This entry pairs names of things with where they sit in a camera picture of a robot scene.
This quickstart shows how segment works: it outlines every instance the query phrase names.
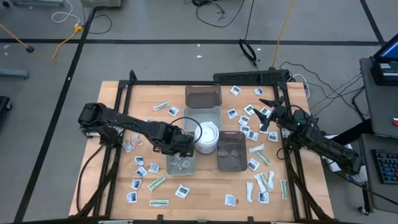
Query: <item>white cable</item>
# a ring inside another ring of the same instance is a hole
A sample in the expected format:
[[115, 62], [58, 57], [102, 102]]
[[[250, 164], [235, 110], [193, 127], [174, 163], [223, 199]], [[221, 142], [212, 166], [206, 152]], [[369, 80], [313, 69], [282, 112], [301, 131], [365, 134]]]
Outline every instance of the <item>white cable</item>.
[[[67, 13], [67, 12], [56, 12], [56, 13], [52, 14], [51, 19], [52, 19], [54, 22], [56, 22], [56, 23], [61, 23], [61, 22], [64, 22], [66, 19], [68, 19], [69, 16], [72, 16], [72, 17], [78, 19], [78, 21], [77, 21], [77, 23], [76, 23], [76, 25], [78, 26], [78, 25], [80, 24], [80, 18], [77, 17], [77, 16], [75, 16], [75, 15], [72, 15], [73, 6], [72, 6], [72, 4], [70, 3], [70, 1], [68, 1], [68, 0], [65, 0], [65, 1], [66, 1], [67, 3], [69, 3], [69, 5], [70, 5], [70, 12], [69, 12], [69, 13]], [[64, 19], [60, 20], [60, 21], [56, 21], [56, 20], [54, 19], [54, 16], [57, 15], [57, 14], [64, 14], [64, 15], [67, 15], [67, 16], [66, 16]]]
[[293, 75], [293, 78], [296, 77], [296, 76], [300, 76], [300, 77], [302, 77], [302, 79], [304, 79], [304, 83], [307, 86], [307, 93], [308, 93], [307, 94], [307, 99], [310, 98], [310, 87], [308, 86], [308, 83], [307, 83], [306, 79], [301, 74], [295, 74], [295, 75]]

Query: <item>gray floor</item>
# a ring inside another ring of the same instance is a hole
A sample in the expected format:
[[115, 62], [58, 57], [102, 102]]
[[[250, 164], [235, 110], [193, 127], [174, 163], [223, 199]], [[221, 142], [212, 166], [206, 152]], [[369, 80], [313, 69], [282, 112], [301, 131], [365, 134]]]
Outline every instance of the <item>gray floor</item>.
[[[393, 0], [366, 0], [385, 40], [398, 32]], [[78, 0], [72, 0], [74, 13], [81, 17]], [[248, 39], [276, 40], [290, 1], [256, 1]], [[230, 19], [240, 1], [220, 1]], [[64, 39], [76, 20], [62, 24], [51, 21], [52, 13], [65, 9], [34, 5], [0, 7], [0, 21], [20, 38]], [[216, 22], [216, 9], [207, 6], [200, 15]], [[195, 8], [183, 1], [126, 1], [120, 9], [100, 10], [113, 20], [113, 28], [89, 39], [239, 39], [244, 37], [250, 10], [245, 1], [241, 13], [227, 28], [219, 29], [198, 22]], [[106, 20], [96, 19], [91, 31], [107, 28]], [[0, 38], [9, 38], [0, 30]], [[321, 0], [297, 1], [287, 24], [284, 40], [357, 40], [376, 41], [376, 36], [359, 1]], [[0, 44], [0, 67], [26, 69], [30, 79], [0, 78], [0, 95], [12, 97], [14, 108], [0, 130], [0, 222], [11, 222], [24, 193], [26, 183], [48, 128], [51, 115], [68, 72], [75, 44], [65, 44], [55, 60], [27, 54], [18, 44], [7, 49]], [[55, 44], [32, 44], [36, 51], [52, 55]], [[274, 45], [253, 45], [259, 67], [272, 63]], [[359, 73], [359, 59], [372, 55], [379, 47], [294, 46], [280, 47], [277, 66], [288, 60], [304, 64], [321, 79], [336, 88]], [[314, 75], [300, 67], [284, 65], [292, 73], [302, 74], [308, 82], [321, 85]], [[68, 215], [78, 170], [85, 147], [85, 138], [78, 130], [76, 119], [82, 106], [96, 101], [103, 80], [127, 79], [133, 69], [144, 80], [211, 80], [214, 73], [254, 70], [237, 45], [113, 45], [86, 44], [83, 48], [67, 100], [57, 124], [25, 221], [63, 218]], [[347, 90], [362, 86], [358, 80]], [[327, 93], [331, 91], [324, 86]], [[321, 90], [310, 85], [310, 106], [323, 98]], [[352, 95], [346, 96], [350, 101]], [[357, 99], [367, 112], [365, 95]], [[317, 105], [318, 112], [328, 102]], [[358, 115], [337, 99], [320, 114], [320, 127], [328, 133], [340, 133], [360, 122]], [[335, 217], [347, 222], [392, 223], [398, 215], [376, 211], [368, 217], [356, 211], [362, 206], [362, 193], [357, 187], [326, 173]]]

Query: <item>keyboard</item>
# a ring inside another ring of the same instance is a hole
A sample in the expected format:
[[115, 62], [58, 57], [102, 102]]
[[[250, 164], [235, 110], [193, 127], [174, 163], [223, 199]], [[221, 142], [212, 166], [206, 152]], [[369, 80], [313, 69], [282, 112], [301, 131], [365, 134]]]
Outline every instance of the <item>keyboard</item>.
[[289, 77], [288, 70], [267, 70], [255, 72], [216, 73], [213, 75], [215, 82], [260, 82], [263, 83], [286, 82]]
[[398, 150], [371, 150], [382, 184], [398, 184]]

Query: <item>yellow cable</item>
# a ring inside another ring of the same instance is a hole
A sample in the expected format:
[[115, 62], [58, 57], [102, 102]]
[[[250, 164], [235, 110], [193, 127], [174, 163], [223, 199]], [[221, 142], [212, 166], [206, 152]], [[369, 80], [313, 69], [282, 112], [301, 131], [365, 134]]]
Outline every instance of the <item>yellow cable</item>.
[[285, 22], [284, 22], [284, 25], [282, 26], [282, 29], [280, 30], [278, 42], [276, 43], [276, 49], [275, 49], [275, 55], [274, 55], [274, 62], [272, 63], [272, 66], [273, 66], [273, 67], [275, 67], [276, 58], [277, 58], [277, 55], [278, 55], [279, 42], [280, 42], [280, 39], [282, 38], [282, 35], [284, 34], [285, 26], [286, 26], [287, 21], [289, 20], [290, 13], [293, 11], [294, 2], [295, 2], [295, 0], [292, 0], [292, 3], [291, 3], [291, 5], [290, 5], [289, 12], [287, 13], [287, 16], [286, 16], [286, 19], [285, 19]]
[[69, 41], [70, 39], [72, 39], [79, 31], [81, 31], [81, 30], [83, 29], [82, 26], [74, 26], [74, 28], [75, 28], [75, 31], [73, 32], [73, 34], [72, 34], [68, 39], [62, 41], [61, 44], [59, 44], [59, 45], [57, 46], [57, 48], [55, 49], [54, 54], [52, 55], [52, 57], [51, 57], [50, 59], [54, 59], [55, 56], [57, 56], [57, 54], [58, 54], [58, 49], [61, 47], [62, 44], [68, 42], [68, 41]]
[[9, 31], [7, 28], [5, 28], [1, 23], [0, 23], [0, 27], [2, 29], [4, 29], [11, 37], [13, 37], [14, 39], [16, 39], [20, 44], [22, 44], [25, 48], [29, 48], [28, 45], [26, 45], [25, 43], [23, 43], [20, 39], [18, 39], [18, 37], [16, 37], [11, 31]]

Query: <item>wooden tabletop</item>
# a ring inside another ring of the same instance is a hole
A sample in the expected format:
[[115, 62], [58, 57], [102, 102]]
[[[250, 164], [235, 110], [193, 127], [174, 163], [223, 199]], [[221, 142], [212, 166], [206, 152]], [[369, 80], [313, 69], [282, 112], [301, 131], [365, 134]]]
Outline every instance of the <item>wooden tabletop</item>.
[[[98, 102], [104, 103], [112, 108], [116, 97], [118, 82], [103, 82], [99, 93]], [[243, 110], [249, 104], [260, 110], [264, 105], [258, 100], [265, 98], [274, 99], [272, 87], [263, 87], [264, 94], [257, 96], [254, 94], [255, 86], [240, 86], [242, 91], [238, 96], [232, 95], [229, 90], [231, 86], [222, 86], [223, 103], [222, 109], [222, 130], [237, 131], [240, 125], [238, 119], [241, 114], [246, 114]], [[307, 99], [302, 83], [288, 83], [290, 102], [293, 105], [301, 106], [309, 112]], [[153, 106], [169, 101], [171, 106], [177, 107], [180, 112], [176, 117], [168, 114], [167, 108], [154, 111]], [[132, 88], [131, 102], [129, 106], [129, 116], [139, 119], [151, 119], [153, 121], [165, 121], [167, 123], [175, 118], [183, 116], [185, 106], [185, 86], [175, 85], [134, 85]], [[227, 110], [235, 108], [239, 116], [229, 119], [226, 114]], [[177, 121], [176, 125], [182, 127], [182, 121]], [[248, 126], [251, 130], [259, 132], [259, 119], [256, 115], [250, 116]], [[269, 126], [270, 131], [279, 130], [275, 123]], [[124, 137], [130, 136], [135, 139], [135, 135], [131, 131], [126, 131]], [[137, 146], [130, 153], [122, 151], [118, 178], [113, 198], [113, 207], [111, 212], [112, 219], [140, 219], [155, 220], [157, 215], [163, 215], [164, 220], [241, 220], [245, 221], [248, 216], [253, 216], [255, 221], [294, 221], [292, 204], [290, 196], [288, 200], [282, 200], [279, 179], [287, 179], [285, 162], [278, 160], [276, 152], [282, 147], [279, 136], [279, 142], [268, 141], [268, 135], [259, 134], [257, 142], [247, 139], [246, 146], [254, 147], [262, 143], [266, 145], [265, 151], [262, 153], [271, 161], [271, 165], [267, 167], [261, 163], [256, 172], [247, 169], [244, 172], [222, 172], [217, 169], [216, 153], [211, 156], [201, 156], [196, 153], [197, 170], [195, 174], [189, 176], [176, 177], [166, 173], [165, 155], [152, 151], [152, 145], [142, 135], [144, 144]], [[85, 149], [82, 165], [86, 160], [99, 148], [98, 138], [89, 139]], [[302, 164], [305, 173], [307, 189], [312, 197], [317, 201], [319, 206], [325, 213], [333, 217], [328, 189], [325, 182], [325, 176], [318, 154], [312, 151], [302, 149]], [[98, 186], [101, 165], [103, 162], [104, 149], [88, 164], [81, 182], [80, 206], [83, 206], [92, 196]], [[148, 173], [143, 179], [142, 184], [137, 190], [137, 203], [127, 203], [126, 195], [135, 191], [130, 188], [130, 184], [134, 179], [139, 177], [134, 174], [138, 169], [135, 165], [134, 156], [144, 156], [144, 167], [149, 170], [150, 162], [160, 165], [158, 174]], [[257, 161], [259, 159], [255, 154], [248, 152], [248, 160], [253, 157]], [[258, 203], [257, 195], [259, 188], [254, 174], [265, 172], [268, 176], [269, 170], [274, 171], [274, 189], [271, 190], [269, 204]], [[161, 175], [166, 177], [166, 182], [159, 188], [151, 192], [148, 185]], [[254, 182], [253, 203], [246, 201], [246, 182]], [[190, 192], [186, 199], [179, 198], [175, 195], [178, 186], [182, 184], [190, 188]], [[299, 207], [302, 217], [303, 205], [300, 192], [297, 190], [297, 199], [300, 202]], [[236, 198], [236, 206], [230, 207], [224, 205], [225, 194], [232, 194]], [[104, 207], [108, 190], [103, 194], [102, 206], [100, 214], [104, 213]], [[170, 206], [163, 208], [154, 208], [149, 206], [150, 199], [169, 199]], [[76, 193], [70, 208], [70, 214], [76, 214]]]

